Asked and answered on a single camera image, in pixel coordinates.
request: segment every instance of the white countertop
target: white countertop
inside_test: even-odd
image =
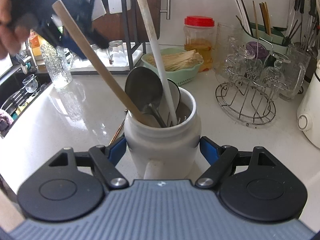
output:
[[[115,78],[124,87],[126,76]],[[60,92],[53,86],[47,88],[0,140],[0,174],[14,192],[61,148],[87,151],[97,144],[108,145],[123,121],[124,106],[100,76],[73,79]],[[319,231],[320,151],[296,125],[303,96],[290,103],[277,99],[276,118],[267,127],[256,129],[236,123],[223,112],[214,95],[217,85],[214,72],[209,71],[182,86],[196,99],[202,135],[239,150],[251,151],[257,145],[268,149],[306,185],[308,201],[300,218]],[[199,152],[189,178],[198,178],[208,167]],[[117,168],[129,181],[138,178],[128,153]]]

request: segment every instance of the dish rack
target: dish rack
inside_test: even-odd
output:
[[[167,49],[161,50],[161,55],[169,55],[169,54],[175,54],[175,53],[180,53],[180,52],[185,52],[185,50],[179,49],[179,48],[167,48]],[[146,68],[151,69],[153,72],[155,72],[157,75],[159,75],[157,68],[147,62],[147,58],[151,54],[152,53],[148,53],[148,54],[143,55],[141,60],[144,62],[144,66]],[[165,73],[166,73],[166,76],[168,79],[171,79],[178,86],[180,86],[182,84],[185,84],[187,82],[192,81],[196,77],[196,75],[199,71],[199,68],[202,64],[203,64],[203,62],[195,65],[193,68],[180,69],[180,70],[176,70],[176,71],[166,71]]]
[[[257,58],[254,61],[254,67],[247,67],[242,75],[236,73],[233,67],[225,67],[228,78],[215,90],[217,102],[222,109],[231,118],[246,126],[260,126],[272,122],[276,117],[273,100],[277,98],[280,90],[286,89],[286,85],[278,80],[273,80],[271,84],[261,83],[261,73],[255,69]]]

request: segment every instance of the red lid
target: red lid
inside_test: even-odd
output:
[[[214,20],[204,16],[187,16],[187,18],[184,19],[184,24],[198,27],[213,27]]]

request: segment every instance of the green colander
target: green colander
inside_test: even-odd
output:
[[[178,48],[167,48],[161,50],[161,55],[169,55],[169,54],[175,54],[185,52],[184,49],[178,49]],[[152,53],[148,53],[142,56],[142,61],[144,62],[144,66],[151,69],[153,72],[155,72],[157,75],[159,75],[158,70],[156,67],[151,65],[146,61],[149,55]],[[195,78],[197,75],[200,66],[203,64],[203,62],[195,65],[193,68],[186,68],[186,69],[180,69],[177,71],[166,71],[167,78],[171,79],[173,82],[175,82],[178,86],[185,84],[187,82],[190,82]]]

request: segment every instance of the wire glass rack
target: wire glass rack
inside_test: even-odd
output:
[[[216,88],[215,96],[230,117],[246,126],[259,126],[274,120],[276,106],[273,100],[277,98],[279,91],[287,89],[287,86],[277,79],[270,82],[269,78],[268,83],[261,82],[257,57],[251,60],[252,62],[253,67],[247,64],[245,73],[241,74],[235,71],[235,68],[226,66],[225,73],[228,78]]]

